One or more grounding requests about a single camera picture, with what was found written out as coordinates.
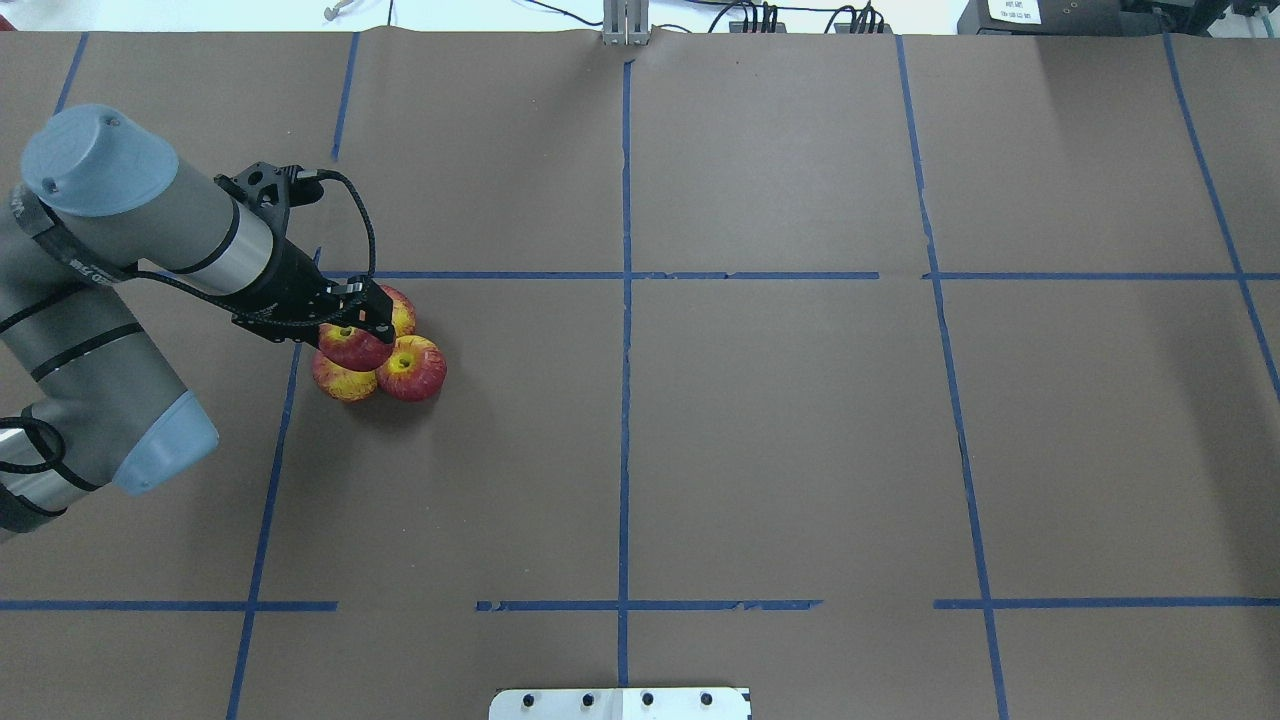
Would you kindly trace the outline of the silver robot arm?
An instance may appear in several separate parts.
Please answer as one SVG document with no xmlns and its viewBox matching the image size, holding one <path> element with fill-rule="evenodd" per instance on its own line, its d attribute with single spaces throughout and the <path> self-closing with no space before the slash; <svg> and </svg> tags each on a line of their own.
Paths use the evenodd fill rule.
<svg viewBox="0 0 1280 720">
<path fill-rule="evenodd" d="M 396 341 L 375 266 L 343 282 L 288 240 L 291 210 L 342 183 L 257 161 L 205 176 L 123 111 L 54 114 L 3 193 L 3 343 L 41 398 L 3 419 L 3 538 L 108 486 L 146 493 L 218 446 L 201 402 L 116 288 L 154 281 L 271 343 L 317 346 L 325 325 Z"/>
</svg>

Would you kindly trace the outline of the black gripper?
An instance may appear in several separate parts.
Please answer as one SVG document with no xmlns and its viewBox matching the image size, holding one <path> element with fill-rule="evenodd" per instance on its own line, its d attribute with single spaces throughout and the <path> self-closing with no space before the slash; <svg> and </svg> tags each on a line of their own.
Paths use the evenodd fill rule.
<svg viewBox="0 0 1280 720">
<path fill-rule="evenodd" d="M 372 336 L 396 336 L 394 304 L 372 278 L 337 283 L 335 296 L 329 292 L 333 286 L 310 255 L 282 240 L 264 273 L 232 295 L 232 323 L 271 343 L 315 345 L 320 325 L 334 322 Z"/>
</svg>

